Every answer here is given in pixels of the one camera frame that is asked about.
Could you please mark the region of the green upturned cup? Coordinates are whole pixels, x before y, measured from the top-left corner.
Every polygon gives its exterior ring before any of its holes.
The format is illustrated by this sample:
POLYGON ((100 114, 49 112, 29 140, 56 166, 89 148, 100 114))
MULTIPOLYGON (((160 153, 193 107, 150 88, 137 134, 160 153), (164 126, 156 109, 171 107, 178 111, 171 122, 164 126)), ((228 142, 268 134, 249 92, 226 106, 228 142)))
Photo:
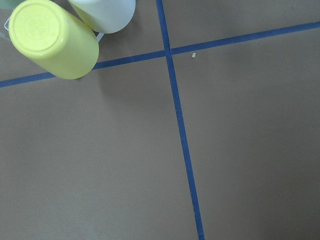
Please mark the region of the green upturned cup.
POLYGON ((15 9, 24 0, 0 0, 0 9, 12 10, 15 9))

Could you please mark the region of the white upturned cup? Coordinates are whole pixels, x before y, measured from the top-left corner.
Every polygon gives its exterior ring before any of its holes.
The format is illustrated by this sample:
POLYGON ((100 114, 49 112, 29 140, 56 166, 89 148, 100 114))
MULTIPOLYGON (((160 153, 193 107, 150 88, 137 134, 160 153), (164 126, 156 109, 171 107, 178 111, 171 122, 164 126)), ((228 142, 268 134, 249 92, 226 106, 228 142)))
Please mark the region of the white upturned cup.
POLYGON ((70 0, 69 3, 86 25, 104 34, 125 28, 136 9, 135 0, 70 0))

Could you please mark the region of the yellow upturned cup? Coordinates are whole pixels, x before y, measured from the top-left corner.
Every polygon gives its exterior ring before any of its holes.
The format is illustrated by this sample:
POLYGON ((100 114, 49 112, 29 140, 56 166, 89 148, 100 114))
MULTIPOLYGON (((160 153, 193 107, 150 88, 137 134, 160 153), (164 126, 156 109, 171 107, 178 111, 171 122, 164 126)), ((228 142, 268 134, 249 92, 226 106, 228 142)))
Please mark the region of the yellow upturned cup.
POLYGON ((61 79, 85 76, 99 57, 94 32, 50 0, 19 4, 10 16, 8 32, 22 55, 61 79))

